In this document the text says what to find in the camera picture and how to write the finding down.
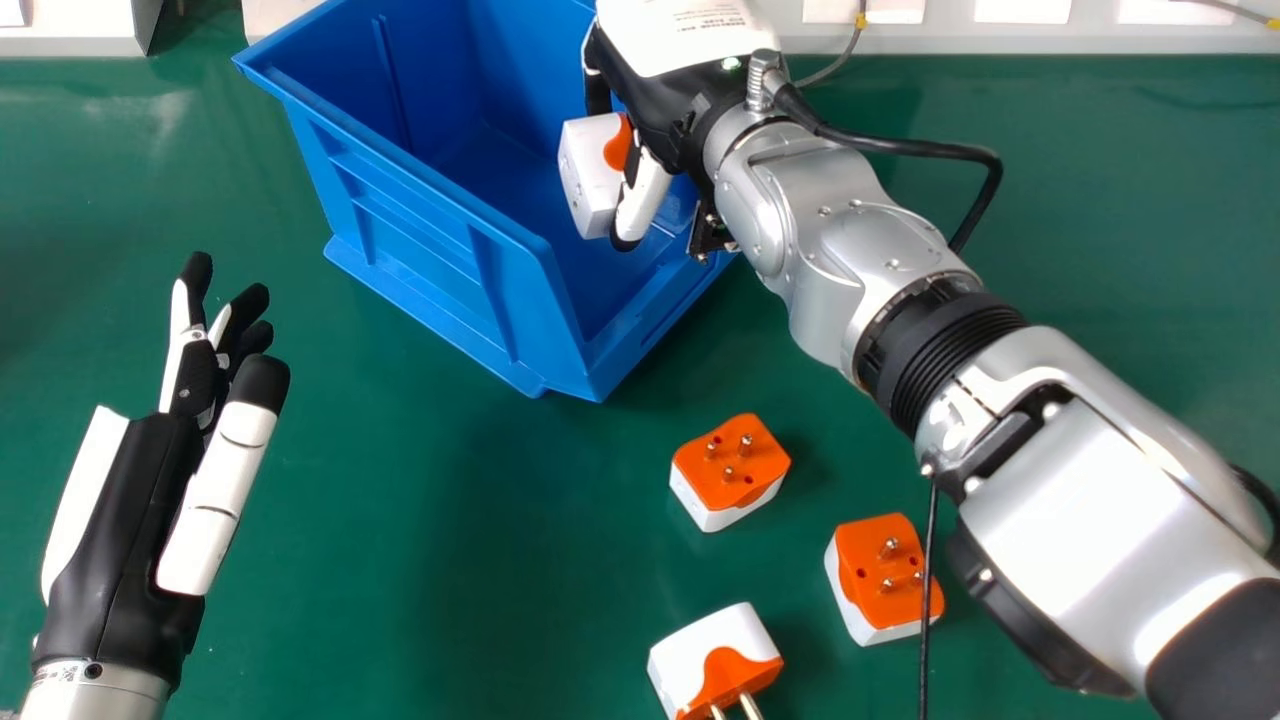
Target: robotic forearm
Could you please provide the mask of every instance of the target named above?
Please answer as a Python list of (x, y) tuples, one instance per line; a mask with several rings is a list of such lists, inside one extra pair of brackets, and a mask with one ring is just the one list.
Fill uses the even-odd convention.
[[(1236, 471), (989, 293), (858, 150), (819, 137), (741, 0), (596, 9), (589, 106), (608, 108), (600, 87), (626, 106), (628, 165), (689, 173), (701, 193), (690, 254), (741, 251), (786, 302), (796, 343), (914, 441), (922, 474), (959, 505), (951, 565), (1044, 674), (1144, 694), (1171, 719), (1280, 714), (1280, 571)], [(634, 177), (618, 196), (626, 227), (611, 232), (620, 250), (653, 205)]]
[(22, 720), (156, 720), (178, 688), (289, 386), (260, 355), (266, 288), (206, 327), (211, 274), (196, 254), (174, 284), (159, 411), (90, 423), (45, 552)]

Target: silver robotic arm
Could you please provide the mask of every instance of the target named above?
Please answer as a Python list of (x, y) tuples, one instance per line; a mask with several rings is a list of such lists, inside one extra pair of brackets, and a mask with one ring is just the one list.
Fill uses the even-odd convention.
[(959, 506), (954, 570), (1046, 676), (1171, 720), (1280, 716), (1276, 529), (1243, 471), (988, 292), (824, 132), (745, 0), (596, 8), (589, 106), (607, 85), (635, 143), (691, 176), (690, 254), (740, 251), (800, 348), (913, 439)]
[(157, 720), (178, 688), (289, 387), (261, 355), (266, 288), (206, 325), (211, 277), (197, 252), (174, 283), (159, 411), (90, 423), (45, 552), (22, 720)]

